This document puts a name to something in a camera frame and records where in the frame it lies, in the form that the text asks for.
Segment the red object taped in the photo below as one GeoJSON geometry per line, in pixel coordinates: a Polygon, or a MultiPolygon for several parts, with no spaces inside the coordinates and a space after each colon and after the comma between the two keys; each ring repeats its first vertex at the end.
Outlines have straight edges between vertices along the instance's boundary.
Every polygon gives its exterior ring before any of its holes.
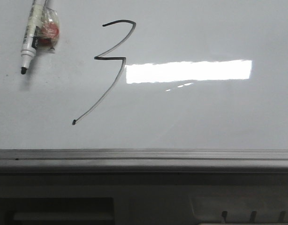
{"type": "Polygon", "coordinates": [[[43,7],[40,26],[36,28],[34,38],[37,49],[43,51],[54,51],[59,40],[60,25],[56,11],[43,7]]]}

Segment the white dry-erase marker black tip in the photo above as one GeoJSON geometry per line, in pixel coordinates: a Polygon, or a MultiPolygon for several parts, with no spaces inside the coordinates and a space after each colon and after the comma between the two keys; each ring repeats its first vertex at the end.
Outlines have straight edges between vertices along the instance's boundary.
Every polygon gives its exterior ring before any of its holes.
{"type": "Polygon", "coordinates": [[[21,48],[21,74],[26,74],[30,67],[30,63],[35,58],[39,44],[39,31],[43,27],[42,17],[43,11],[47,6],[47,0],[34,0],[30,9],[23,45],[21,48]]]}

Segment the white whiteboard surface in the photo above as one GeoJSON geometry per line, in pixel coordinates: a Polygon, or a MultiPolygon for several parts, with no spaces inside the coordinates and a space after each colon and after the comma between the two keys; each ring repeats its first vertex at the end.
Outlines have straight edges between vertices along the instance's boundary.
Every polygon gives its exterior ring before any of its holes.
{"type": "Polygon", "coordinates": [[[288,0],[0,0],[0,149],[288,149],[288,0]]]}

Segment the grey marker tray ledge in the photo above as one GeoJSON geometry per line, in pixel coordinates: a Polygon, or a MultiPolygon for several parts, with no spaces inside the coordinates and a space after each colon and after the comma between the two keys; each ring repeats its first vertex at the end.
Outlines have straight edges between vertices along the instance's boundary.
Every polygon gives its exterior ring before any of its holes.
{"type": "Polygon", "coordinates": [[[3,174],[0,225],[288,225],[288,173],[3,174]]]}

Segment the grey aluminium whiteboard frame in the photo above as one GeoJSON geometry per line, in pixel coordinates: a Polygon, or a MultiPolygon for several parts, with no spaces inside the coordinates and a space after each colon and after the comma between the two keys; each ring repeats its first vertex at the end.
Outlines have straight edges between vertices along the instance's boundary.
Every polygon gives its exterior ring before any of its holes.
{"type": "Polygon", "coordinates": [[[7,149],[0,173],[288,173],[288,150],[7,149]]]}

